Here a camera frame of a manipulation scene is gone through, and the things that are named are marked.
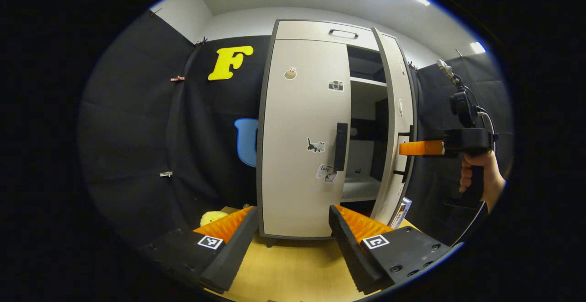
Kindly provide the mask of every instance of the open cabinet door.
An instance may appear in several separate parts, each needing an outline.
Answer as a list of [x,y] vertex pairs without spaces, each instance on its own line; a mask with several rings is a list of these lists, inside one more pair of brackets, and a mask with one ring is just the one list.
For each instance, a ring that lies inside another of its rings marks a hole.
[[414,100],[409,70],[397,40],[382,34],[375,27],[372,31],[379,45],[387,80],[389,137],[385,171],[370,218],[387,224],[397,214],[404,196],[404,185],[408,182],[406,178],[410,168],[406,167],[410,164],[408,164],[407,156],[398,154],[398,144],[410,140],[408,135],[411,126],[411,136],[415,136]]
[[277,39],[270,57],[257,139],[260,232],[329,237],[329,206],[342,199],[350,136],[346,45]]

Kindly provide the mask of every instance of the yellow plush toy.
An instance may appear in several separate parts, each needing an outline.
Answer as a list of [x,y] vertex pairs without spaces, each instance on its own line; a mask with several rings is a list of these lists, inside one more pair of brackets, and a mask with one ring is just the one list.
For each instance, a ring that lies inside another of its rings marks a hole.
[[201,221],[199,222],[199,226],[203,227],[204,225],[211,223],[217,219],[221,219],[224,216],[228,216],[228,213],[220,212],[220,211],[211,211],[203,214],[201,217]]

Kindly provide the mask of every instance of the cabinet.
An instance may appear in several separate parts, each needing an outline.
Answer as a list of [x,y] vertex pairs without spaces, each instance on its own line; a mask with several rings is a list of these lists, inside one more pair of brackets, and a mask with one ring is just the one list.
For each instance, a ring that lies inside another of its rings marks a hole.
[[408,173],[397,156],[408,136],[398,133],[413,124],[412,87],[393,37],[278,20],[257,134],[261,235],[330,237],[329,206],[343,201],[376,200],[371,217],[388,223]]

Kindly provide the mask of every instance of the black door handle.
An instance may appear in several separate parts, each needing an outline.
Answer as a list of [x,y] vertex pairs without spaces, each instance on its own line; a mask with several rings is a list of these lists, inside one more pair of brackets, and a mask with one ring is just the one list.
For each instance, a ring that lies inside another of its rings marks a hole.
[[[413,125],[409,125],[409,131],[400,131],[398,136],[408,136],[409,140],[413,140]],[[405,170],[404,171],[397,171],[394,170],[393,173],[397,173],[399,175],[403,175],[401,183],[405,183],[407,181],[407,174],[409,172],[409,166],[411,165],[411,159],[413,156],[407,156],[407,160],[405,162]]]
[[336,149],[334,150],[333,170],[343,171],[346,164],[346,144],[348,142],[348,124],[337,123]]

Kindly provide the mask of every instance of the cabinet drawer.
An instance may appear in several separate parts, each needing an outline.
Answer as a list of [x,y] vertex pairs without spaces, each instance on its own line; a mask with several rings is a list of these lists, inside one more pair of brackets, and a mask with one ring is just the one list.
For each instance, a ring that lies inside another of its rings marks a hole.
[[379,51],[370,29],[336,23],[280,21],[276,35],[279,39],[329,41]]

